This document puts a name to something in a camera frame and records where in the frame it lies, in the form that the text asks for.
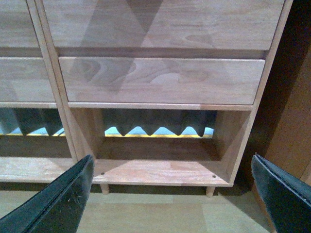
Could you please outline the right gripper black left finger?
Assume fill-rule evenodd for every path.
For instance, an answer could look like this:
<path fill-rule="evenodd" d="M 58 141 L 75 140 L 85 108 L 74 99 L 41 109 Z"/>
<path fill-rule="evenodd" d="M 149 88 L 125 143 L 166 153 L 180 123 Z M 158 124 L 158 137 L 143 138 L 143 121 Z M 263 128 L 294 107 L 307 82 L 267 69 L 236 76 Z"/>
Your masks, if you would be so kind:
<path fill-rule="evenodd" d="M 94 173 L 87 155 L 18 208 L 0 219 L 2 233 L 75 233 Z"/>

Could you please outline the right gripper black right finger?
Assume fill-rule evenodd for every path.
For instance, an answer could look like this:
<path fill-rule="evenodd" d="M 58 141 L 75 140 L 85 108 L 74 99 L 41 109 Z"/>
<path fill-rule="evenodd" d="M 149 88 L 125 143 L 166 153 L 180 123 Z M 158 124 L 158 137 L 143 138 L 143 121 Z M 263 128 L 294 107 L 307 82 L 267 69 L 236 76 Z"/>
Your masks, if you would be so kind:
<path fill-rule="evenodd" d="M 260 198 L 278 233 L 311 231 L 311 186 L 260 155 L 251 162 Z"/>

